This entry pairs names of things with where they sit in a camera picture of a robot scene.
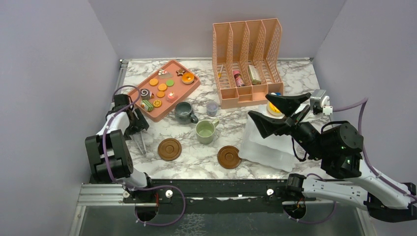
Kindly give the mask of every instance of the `brown coaster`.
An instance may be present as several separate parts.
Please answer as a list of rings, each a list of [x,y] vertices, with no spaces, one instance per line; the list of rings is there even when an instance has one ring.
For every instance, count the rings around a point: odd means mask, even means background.
[[[165,139],[158,146],[159,156],[166,161],[175,160],[181,151],[181,144],[176,139]]]
[[[219,150],[217,154],[217,161],[219,164],[226,169],[236,168],[240,162],[239,149],[234,146],[224,146]]]

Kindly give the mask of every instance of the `pink can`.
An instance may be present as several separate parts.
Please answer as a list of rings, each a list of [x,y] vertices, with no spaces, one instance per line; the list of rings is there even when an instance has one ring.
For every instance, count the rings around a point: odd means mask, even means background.
[[[239,70],[233,71],[233,77],[235,78],[235,81],[236,81],[236,87],[246,86],[245,83],[243,82],[242,75],[240,74]]]

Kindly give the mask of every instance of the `pink tray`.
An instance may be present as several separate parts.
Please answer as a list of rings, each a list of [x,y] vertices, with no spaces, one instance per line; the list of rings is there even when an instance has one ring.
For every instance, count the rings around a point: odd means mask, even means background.
[[[160,69],[158,69],[153,74],[151,74],[149,77],[147,77],[142,83],[137,85],[137,87],[139,89],[149,89],[149,91],[151,91],[154,94],[154,98],[149,100],[150,103],[153,103],[157,99],[162,101],[162,106],[160,106],[158,108],[154,107],[153,110],[150,111],[150,112],[145,111],[141,107],[141,101],[142,101],[141,98],[135,104],[136,107],[141,109],[142,113],[145,114],[147,117],[149,117],[153,122],[158,122],[158,121],[162,120],[162,118],[164,118],[170,111],[172,111],[172,109],[178,103],[182,102],[186,97],[188,97],[201,84],[200,79],[195,74],[193,74],[194,75],[194,82],[192,84],[189,84],[189,85],[184,84],[181,81],[182,76],[177,76],[177,73],[176,73],[176,71],[179,70],[180,68],[185,70],[185,72],[192,73],[187,68],[185,68],[183,65],[181,65],[178,61],[171,60],[160,68],[162,70],[166,70],[167,72],[171,73],[172,74],[171,78],[160,79],[159,76],[158,76],[158,71]],[[153,78],[158,79],[159,83],[158,83],[157,86],[151,86],[149,84],[149,80],[151,80]],[[165,96],[164,97],[162,97],[162,98],[157,97],[156,93],[159,92],[158,86],[160,84],[164,84],[167,80],[174,80],[174,85],[172,87],[168,87],[168,89],[165,91]],[[168,94],[170,92],[174,92],[177,95],[177,99],[172,103],[168,102],[167,99],[166,99],[166,97],[168,96]],[[128,93],[128,95],[132,98],[132,100],[135,100],[138,97],[138,92],[137,92],[137,90],[134,89],[134,90],[130,91]]]

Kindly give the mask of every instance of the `gray wall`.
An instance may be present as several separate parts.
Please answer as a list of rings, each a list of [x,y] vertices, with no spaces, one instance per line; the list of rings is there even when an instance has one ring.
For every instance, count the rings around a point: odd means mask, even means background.
[[[211,57],[212,24],[278,18],[279,57],[313,57],[345,0],[89,0],[120,58]]]
[[[87,0],[1,1],[0,235],[68,235],[117,73]]]
[[[347,0],[313,65],[334,106],[369,97],[363,133],[371,163],[417,183],[417,5],[415,0]],[[336,114],[357,124],[359,109]],[[416,222],[374,220],[379,235],[415,235]]]

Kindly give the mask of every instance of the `mug handle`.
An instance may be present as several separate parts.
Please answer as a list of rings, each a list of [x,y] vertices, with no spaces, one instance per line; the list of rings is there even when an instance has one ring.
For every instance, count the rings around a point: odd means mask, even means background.
[[[191,114],[191,122],[192,123],[194,123],[194,124],[197,124],[198,123],[198,118],[194,115],[194,114]]]
[[[215,120],[213,120],[211,123],[214,124],[214,127],[216,128],[217,125],[220,123],[220,120],[218,118],[216,118]]]

